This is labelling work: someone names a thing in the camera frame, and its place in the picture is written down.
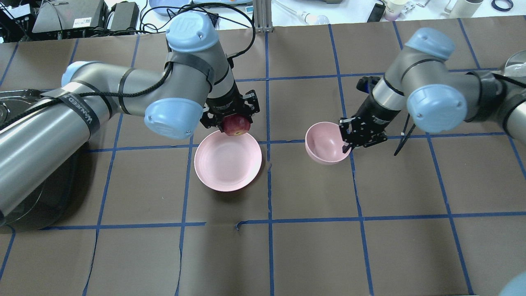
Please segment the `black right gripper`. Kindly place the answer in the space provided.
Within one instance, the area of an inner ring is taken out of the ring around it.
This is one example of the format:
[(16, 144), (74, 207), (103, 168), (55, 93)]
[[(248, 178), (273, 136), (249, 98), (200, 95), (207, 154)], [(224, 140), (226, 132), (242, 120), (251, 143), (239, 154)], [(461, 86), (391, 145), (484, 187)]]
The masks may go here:
[(388, 109), (379, 104), (372, 94), (368, 94), (353, 116), (339, 119), (342, 153), (385, 142), (385, 128), (399, 113), (400, 110)]

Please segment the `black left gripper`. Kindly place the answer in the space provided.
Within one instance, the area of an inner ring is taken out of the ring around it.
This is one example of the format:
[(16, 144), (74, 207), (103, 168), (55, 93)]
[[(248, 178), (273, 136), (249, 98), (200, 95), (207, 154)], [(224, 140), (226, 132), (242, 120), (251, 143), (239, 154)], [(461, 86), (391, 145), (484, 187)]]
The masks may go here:
[(240, 114), (253, 124), (252, 116), (260, 111), (255, 90), (250, 90), (244, 95), (239, 90), (231, 90), (218, 98), (206, 99), (200, 122), (205, 129), (216, 127), (220, 132), (224, 132), (222, 122), (225, 117)]

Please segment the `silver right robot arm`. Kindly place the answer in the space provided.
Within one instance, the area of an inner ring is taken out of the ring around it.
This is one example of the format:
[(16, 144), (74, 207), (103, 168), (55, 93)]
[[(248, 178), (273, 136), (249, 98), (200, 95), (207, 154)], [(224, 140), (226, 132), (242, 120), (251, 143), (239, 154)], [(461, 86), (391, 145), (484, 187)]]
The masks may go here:
[(450, 72), (445, 62), (454, 50), (443, 32), (420, 28), (383, 76), (362, 77), (356, 88), (367, 98), (353, 116), (339, 120), (342, 153), (385, 142), (385, 128), (404, 108), (426, 133), (491, 121), (525, 143), (525, 74), (516, 65), (499, 73)]

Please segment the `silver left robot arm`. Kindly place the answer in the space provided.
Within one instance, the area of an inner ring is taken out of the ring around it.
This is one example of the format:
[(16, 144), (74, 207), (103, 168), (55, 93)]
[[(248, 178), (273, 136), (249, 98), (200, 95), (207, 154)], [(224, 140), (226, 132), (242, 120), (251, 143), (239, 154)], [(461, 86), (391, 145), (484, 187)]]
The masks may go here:
[(253, 122), (257, 95), (242, 95), (233, 76), (233, 59), (245, 50), (227, 56), (208, 16), (180, 11), (166, 43), (162, 73), (74, 62), (60, 88), (1, 125), (1, 225), (117, 113), (141, 116), (148, 129), (176, 140), (191, 137), (198, 124), (223, 132), (235, 116)]

